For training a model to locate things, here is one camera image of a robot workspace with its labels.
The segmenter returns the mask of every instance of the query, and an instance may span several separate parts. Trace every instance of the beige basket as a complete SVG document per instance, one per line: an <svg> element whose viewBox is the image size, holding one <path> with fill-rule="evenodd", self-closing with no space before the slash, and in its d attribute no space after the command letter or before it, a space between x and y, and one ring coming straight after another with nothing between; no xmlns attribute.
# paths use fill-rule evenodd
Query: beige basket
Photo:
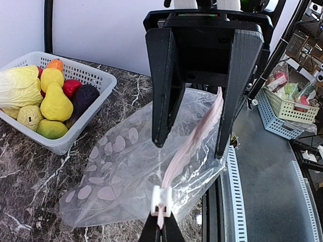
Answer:
<svg viewBox="0 0 323 242"><path fill-rule="evenodd" d="M305 124L311 124L315 121L315 116L319 110L318 107L306 106L303 104L285 101L267 88L263 88L272 109L277 118L296 121ZM294 110L295 107L304 108L307 112Z"/></svg>

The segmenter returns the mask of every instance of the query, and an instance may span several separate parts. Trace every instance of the black pole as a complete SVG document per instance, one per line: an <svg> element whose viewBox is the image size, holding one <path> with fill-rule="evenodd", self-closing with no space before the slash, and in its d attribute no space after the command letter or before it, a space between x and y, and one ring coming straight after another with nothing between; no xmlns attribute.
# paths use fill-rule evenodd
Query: black pole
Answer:
<svg viewBox="0 0 323 242"><path fill-rule="evenodd" d="M52 54L52 8L53 0L44 2L44 44L45 52Z"/></svg>
<svg viewBox="0 0 323 242"><path fill-rule="evenodd" d="M274 50L274 53L272 54L269 62L267 63L267 66L264 69L262 75L256 80L256 82L252 86L252 89L251 89L249 96L248 96L249 101L251 101L255 98L255 96L257 95L257 93L259 92L261 87L263 86L264 82L266 81L266 79L268 78L268 76L270 75L270 73L272 72L274 67L277 65L277 63L281 59L288 42L291 40L291 38L294 34L294 31L293 31L294 23L297 21L300 21L302 19L309 2L310 2L310 0L301 0L298 3L297 10L293 16L294 18L292 18L289 21L288 27L285 29L285 32L282 35L281 40L278 42L278 44Z"/></svg>

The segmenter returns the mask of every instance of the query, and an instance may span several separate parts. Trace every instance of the gray table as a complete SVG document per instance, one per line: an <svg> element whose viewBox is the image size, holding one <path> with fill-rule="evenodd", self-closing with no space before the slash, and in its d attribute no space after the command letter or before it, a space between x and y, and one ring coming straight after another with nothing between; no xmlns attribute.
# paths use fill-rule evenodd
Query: gray table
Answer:
<svg viewBox="0 0 323 242"><path fill-rule="evenodd" d="M266 131L257 108L246 106L233 131L241 143L236 155L248 241L314 241L288 140Z"/></svg>

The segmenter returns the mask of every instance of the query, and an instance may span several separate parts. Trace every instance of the red pepper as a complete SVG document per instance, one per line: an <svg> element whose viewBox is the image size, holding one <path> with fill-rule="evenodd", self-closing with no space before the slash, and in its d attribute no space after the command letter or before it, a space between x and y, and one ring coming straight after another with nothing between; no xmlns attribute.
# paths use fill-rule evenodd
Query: red pepper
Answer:
<svg viewBox="0 0 323 242"><path fill-rule="evenodd" d="M66 80L63 85L64 94L68 98L72 98L73 94L80 86L82 86L82 83L78 80L74 80L74 79Z"/></svg>

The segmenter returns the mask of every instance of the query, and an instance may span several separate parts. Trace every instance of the blue basket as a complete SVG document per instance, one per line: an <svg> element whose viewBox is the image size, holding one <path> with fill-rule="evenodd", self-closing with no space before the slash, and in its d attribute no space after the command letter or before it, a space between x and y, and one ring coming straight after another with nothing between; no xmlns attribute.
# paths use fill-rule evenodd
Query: blue basket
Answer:
<svg viewBox="0 0 323 242"><path fill-rule="evenodd" d="M256 100L258 101L258 109L260 112L260 116L262 119L262 123L265 130L268 130L276 135L284 137L285 139L296 139L303 132L300 130L293 130L289 127L286 127L285 121L278 119L272 110L271 105L268 102L268 99L261 89L256 96Z"/></svg>

